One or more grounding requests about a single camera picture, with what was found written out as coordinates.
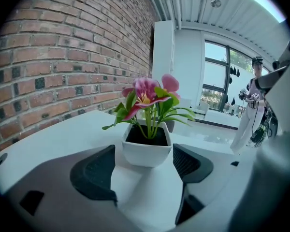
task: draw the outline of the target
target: white flower pot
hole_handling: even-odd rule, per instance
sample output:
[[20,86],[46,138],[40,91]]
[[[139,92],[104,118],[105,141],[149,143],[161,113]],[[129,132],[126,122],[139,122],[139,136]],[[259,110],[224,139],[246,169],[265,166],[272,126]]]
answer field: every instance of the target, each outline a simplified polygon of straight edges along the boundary
[[[138,121],[140,125],[146,125],[145,120]],[[122,138],[122,151],[127,161],[132,165],[151,168],[161,165],[168,157],[172,148],[172,142],[166,124],[162,122],[159,124],[159,127],[164,130],[167,146],[144,145],[126,142],[132,126],[132,124],[128,126]]]

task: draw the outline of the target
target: pink lily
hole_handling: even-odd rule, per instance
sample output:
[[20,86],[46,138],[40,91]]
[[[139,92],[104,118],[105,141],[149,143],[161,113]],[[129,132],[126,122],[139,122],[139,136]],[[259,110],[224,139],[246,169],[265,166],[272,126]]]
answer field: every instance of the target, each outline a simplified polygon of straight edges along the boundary
[[164,74],[162,76],[162,84],[165,91],[174,94],[180,99],[180,95],[176,93],[179,89],[179,82],[171,74]]
[[[136,115],[136,113],[142,109],[149,107],[157,102],[164,102],[170,99],[170,96],[157,98],[155,93],[155,87],[159,87],[159,83],[156,80],[150,78],[137,78],[133,86],[135,87],[136,103],[129,111],[128,115],[123,121],[129,120]],[[122,91],[123,96],[128,95],[134,88],[126,88]]]

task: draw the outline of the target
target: window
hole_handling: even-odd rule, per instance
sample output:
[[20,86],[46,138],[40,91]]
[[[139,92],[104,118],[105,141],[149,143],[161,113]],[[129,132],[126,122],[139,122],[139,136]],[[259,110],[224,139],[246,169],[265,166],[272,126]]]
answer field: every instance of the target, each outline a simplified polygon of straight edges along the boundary
[[203,88],[201,100],[209,104],[212,109],[219,110],[223,98],[223,93]]
[[[262,75],[266,74],[268,70],[263,68]],[[205,42],[201,100],[208,103],[210,109],[240,116],[247,104],[239,99],[238,94],[247,88],[254,76],[249,56],[228,46]]]
[[226,48],[214,43],[205,42],[205,56],[207,58],[227,62]]

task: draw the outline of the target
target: white outfit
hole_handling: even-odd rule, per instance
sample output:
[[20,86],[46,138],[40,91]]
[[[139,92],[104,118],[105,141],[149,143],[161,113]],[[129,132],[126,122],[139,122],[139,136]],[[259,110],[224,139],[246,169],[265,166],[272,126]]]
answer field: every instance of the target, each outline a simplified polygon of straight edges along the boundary
[[230,146],[230,148],[233,150],[235,154],[239,153],[239,149],[248,143],[250,137],[259,127],[263,114],[264,107],[262,110],[259,109],[257,110],[247,105],[246,110],[242,115],[241,123],[237,129],[236,135]]

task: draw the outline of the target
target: person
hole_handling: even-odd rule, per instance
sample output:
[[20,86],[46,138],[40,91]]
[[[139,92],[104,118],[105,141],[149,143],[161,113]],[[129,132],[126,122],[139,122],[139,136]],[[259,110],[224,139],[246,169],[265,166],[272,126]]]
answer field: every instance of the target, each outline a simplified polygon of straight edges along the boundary
[[255,77],[250,81],[249,94],[242,93],[239,95],[239,97],[245,99],[248,104],[230,146],[235,154],[238,154],[239,150],[248,143],[250,137],[259,127],[264,114],[264,97],[255,84],[256,78],[262,76],[262,61],[263,59],[261,57],[255,57],[252,59],[252,67],[254,69]]

